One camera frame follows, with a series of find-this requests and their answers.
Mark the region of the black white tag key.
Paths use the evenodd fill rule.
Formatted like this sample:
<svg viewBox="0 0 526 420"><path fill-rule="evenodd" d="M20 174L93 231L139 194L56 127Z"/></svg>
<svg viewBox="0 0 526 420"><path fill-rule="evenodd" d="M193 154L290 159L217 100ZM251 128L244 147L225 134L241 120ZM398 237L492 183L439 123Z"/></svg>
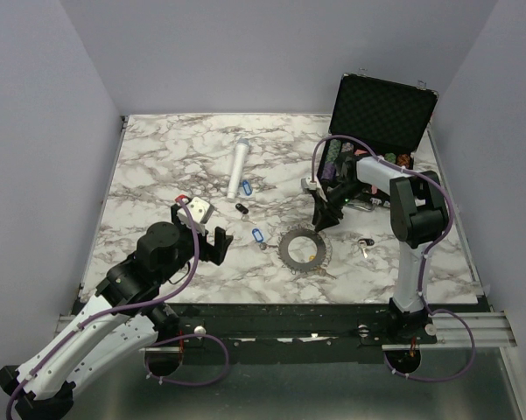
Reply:
<svg viewBox="0 0 526 420"><path fill-rule="evenodd" d="M361 238L358 240L358 246L365 259L368 259L368 250L375 245L375 241L371 238Z"/></svg>

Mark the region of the metal keyring disc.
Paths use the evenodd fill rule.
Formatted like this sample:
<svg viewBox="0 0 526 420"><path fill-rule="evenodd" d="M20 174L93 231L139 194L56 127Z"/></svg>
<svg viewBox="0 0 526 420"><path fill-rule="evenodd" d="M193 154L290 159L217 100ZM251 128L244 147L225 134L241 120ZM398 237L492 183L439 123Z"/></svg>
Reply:
<svg viewBox="0 0 526 420"><path fill-rule="evenodd" d="M308 227L295 227L282 234L277 252L283 265L294 274L307 274L305 265L310 256L331 258L327 239Z"/></svg>

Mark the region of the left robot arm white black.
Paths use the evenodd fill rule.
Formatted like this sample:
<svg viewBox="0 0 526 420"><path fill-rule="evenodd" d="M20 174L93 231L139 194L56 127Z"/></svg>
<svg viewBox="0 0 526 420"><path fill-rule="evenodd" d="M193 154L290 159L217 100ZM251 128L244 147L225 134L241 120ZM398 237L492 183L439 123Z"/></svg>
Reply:
<svg viewBox="0 0 526 420"><path fill-rule="evenodd" d="M6 416L61 419L74 400L128 354L154 344L182 342L179 316L168 305L193 280L199 262L223 263L232 236L217 227L207 241L213 205L179 196L169 221L148 227L137 248L112 267L95 294L39 353L0 369L9 396ZM182 269L186 279L169 293L161 286Z"/></svg>

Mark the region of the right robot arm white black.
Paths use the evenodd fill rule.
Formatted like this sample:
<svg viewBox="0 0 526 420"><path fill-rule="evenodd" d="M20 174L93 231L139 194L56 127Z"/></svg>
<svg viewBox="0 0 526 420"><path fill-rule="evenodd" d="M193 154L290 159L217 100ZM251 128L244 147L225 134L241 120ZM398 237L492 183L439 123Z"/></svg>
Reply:
<svg viewBox="0 0 526 420"><path fill-rule="evenodd" d="M430 250L452 225L447 193L434 171L407 170L372 156L342 154L339 159L336 187L325 190L314 175L304 181L314 199L312 224L317 232L339 225L342 208L365 186L389 196L390 226L399 241L399 267L385 332L391 340L403 343L428 320Z"/></svg>

